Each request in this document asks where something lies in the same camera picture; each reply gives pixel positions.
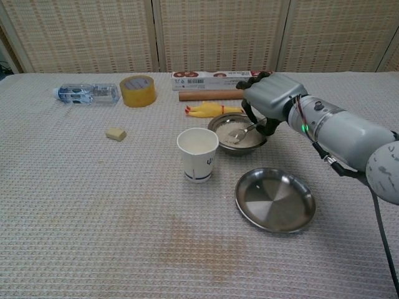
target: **metal spoon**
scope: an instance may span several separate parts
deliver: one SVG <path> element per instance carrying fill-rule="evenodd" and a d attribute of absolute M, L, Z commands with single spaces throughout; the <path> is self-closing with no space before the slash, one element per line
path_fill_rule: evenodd
<path fill-rule="evenodd" d="M 255 129 L 265 119 L 266 119 L 266 117 L 263 118 L 262 120 L 259 120 L 257 123 L 253 123 L 252 125 L 248 126 L 246 129 L 235 129 L 235 130 L 231 131 L 229 133 L 229 136 L 234 137 L 235 139 L 238 140 L 237 142 L 234 142 L 234 144 L 237 144 L 241 140 L 243 140 L 249 131 L 252 131 L 253 129 Z"/>

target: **rolling pin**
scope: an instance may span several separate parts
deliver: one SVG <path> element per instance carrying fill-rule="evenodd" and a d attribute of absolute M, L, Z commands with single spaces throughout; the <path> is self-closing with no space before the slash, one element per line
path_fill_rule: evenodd
<path fill-rule="evenodd" d="M 241 100 L 244 90 L 204 90 L 200 92 L 179 92 L 179 101 Z"/>

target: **paper cup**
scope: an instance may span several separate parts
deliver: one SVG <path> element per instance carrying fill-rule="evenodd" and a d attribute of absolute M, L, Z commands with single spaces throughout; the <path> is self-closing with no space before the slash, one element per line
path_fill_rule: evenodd
<path fill-rule="evenodd" d="M 185 177 L 194 183 L 206 182 L 212 174 L 214 154 L 219 146 L 215 132 L 204 128 L 185 130 L 177 137 Z"/>

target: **tape roll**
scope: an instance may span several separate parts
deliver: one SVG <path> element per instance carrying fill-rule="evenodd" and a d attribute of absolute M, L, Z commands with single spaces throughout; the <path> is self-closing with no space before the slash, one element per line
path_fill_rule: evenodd
<path fill-rule="evenodd" d="M 151 77 L 128 77 L 123 79 L 119 86 L 126 106 L 145 107 L 155 101 L 155 84 Z"/>

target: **flour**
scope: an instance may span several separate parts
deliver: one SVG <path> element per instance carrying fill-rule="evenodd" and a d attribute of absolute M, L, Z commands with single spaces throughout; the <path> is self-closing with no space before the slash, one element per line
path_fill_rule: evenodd
<path fill-rule="evenodd" d="M 244 130 L 249 126 L 249 123 L 230 121 L 228 123 L 224 123 L 219 128 L 217 128 L 215 133 L 217 134 L 219 141 L 225 145 L 232 146 L 234 148 L 250 148 L 252 146 L 258 145 L 264 140 L 263 135 L 256 131 L 256 129 L 253 129 L 252 131 L 246 133 L 245 138 L 237 144 L 234 143 L 237 142 L 238 139 L 229 135 L 229 133 L 234 130 Z"/>

